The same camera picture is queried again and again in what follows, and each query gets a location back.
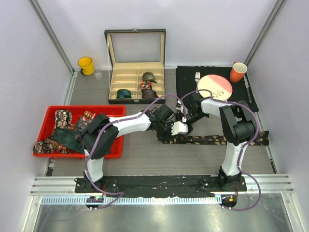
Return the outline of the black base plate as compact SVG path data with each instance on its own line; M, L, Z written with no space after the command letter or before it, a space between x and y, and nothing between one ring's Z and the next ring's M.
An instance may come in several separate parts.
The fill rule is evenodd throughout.
M201 198L215 192L246 192L244 177L234 188L224 190L216 175L135 175L103 176L92 185L85 177L76 177L76 193L104 193L108 197L122 195L125 198Z

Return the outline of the black tie storage box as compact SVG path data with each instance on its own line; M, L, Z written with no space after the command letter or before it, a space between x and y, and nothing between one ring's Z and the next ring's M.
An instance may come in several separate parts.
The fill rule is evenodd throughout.
M109 62L109 104L148 104L155 99L141 97L140 83L152 72L158 103L165 103L165 29L107 29L104 32ZM119 89L131 91L131 99L117 99Z

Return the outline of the silver fork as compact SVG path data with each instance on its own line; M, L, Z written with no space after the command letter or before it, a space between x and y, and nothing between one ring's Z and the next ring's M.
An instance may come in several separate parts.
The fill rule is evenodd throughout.
M200 81L200 72L195 73L196 93L198 93L198 83Z

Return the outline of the yellow mug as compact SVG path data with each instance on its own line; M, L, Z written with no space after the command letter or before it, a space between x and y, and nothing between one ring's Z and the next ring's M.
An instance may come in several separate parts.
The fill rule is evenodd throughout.
M82 75L92 75L95 68L90 57L82 57L78 60L78 65L81 68Z

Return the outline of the pink cream plate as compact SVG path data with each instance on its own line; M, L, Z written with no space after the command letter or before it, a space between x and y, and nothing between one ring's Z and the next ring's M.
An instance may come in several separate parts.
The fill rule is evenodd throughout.
M226 101L233 93L232 85L230 82L219 75L209 74L202 77L197 85L199 94L206 98L210 97L211 94L208 91L202 91L207 89L212 92L212 96L217 100Z

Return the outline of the orange striped rolled tie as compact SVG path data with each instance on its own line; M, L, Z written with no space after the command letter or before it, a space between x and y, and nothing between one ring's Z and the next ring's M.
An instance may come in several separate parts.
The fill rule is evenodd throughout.
M89 119L89 120L93 120L96 117L96 113L91 112L91 111L85 111L84 115L83 115L83 119Z

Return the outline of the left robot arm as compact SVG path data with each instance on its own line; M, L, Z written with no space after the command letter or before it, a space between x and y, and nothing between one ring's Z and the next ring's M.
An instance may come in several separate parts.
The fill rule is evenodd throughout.
M86 187L93 193L102 189L103 161L111 151L115 140L123 135L156 131L158 138L171 136L172 122L169 119L174 112L165 104L152 110L145 110L124 117L96 116L80 134L80 140L86 155L84 177Z

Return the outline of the rolled orange floral tie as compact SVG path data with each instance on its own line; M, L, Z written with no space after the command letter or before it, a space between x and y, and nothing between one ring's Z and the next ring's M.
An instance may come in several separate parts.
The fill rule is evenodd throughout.
M153 89L153 83L149 82L149 81L141 81L140 89L141 90L143 90L143 89L150 89L150 90L152 90Z

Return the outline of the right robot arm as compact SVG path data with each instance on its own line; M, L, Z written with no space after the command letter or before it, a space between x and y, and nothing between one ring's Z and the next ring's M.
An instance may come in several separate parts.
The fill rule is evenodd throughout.
M224 191L231 190L240 182L244 173L241 165L248 145L259 133L259 125L255 114L246 102L230 102L213 97L203 98L193 91L182 97L188 99L188 112L201 115L218 116L227 140L226 154L219 168L218 185Z

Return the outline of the orange mug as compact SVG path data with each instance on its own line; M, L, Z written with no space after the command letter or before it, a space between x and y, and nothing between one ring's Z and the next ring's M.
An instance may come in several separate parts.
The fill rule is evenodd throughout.
M244 63L235 61L230 72L230 81L233 83L239 82L246 74L247 69Z

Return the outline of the black gold leaf tie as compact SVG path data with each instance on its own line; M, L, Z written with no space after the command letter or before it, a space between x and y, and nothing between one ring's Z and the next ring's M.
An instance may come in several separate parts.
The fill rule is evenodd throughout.
M269 131L260 131L257 138L250 145L268 146ZM164 144L182 144L182 145L227 145L227 140L223 135L210 136L186 136L176 135L170 139L162 141Z

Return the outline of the black placemat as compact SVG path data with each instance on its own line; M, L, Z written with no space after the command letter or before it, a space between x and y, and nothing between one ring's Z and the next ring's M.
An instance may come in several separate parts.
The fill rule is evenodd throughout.
M208 74L215 74L225 79L229 80L231 67L215 67L215 66L178 66L176 69L176 90L177 96L183 97L188 92L196 90L195 82L195 73L200 72L200 77L203 77ZM253 92L250 88L250 94L252 98L252 103L248 101L247 90L245 87L244 79L240 80L237 83L231 83L233 93L232 96L228 99L232 102L246 101L249 108L253 112L258 112L259 108L256 104L256 101L253 96Z

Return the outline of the dark green leaf tie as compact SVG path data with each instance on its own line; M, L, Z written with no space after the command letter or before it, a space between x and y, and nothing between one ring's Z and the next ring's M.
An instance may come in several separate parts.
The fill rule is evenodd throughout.
M80 139L81 132L78 130L70 130L56 127L52 138L64 147L76 152L84 153L83 144Z

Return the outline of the clear glass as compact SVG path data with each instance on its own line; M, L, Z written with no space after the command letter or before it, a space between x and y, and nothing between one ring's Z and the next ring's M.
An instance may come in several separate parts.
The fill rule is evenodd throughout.
M93 75L96 79L102 79L103 78L102 70L101 70L101 67L99 65L95 65Z

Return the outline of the aluminium front rail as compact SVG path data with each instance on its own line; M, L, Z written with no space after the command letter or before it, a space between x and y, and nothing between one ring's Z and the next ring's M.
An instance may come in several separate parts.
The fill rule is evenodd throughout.
M40 204L80 204L90 208L114 205L221 204L243 194L291 194L286 174L243 176L235 187L224 190L214 175L105 176L103 192L87 190L76 177L36 177L31 196Z

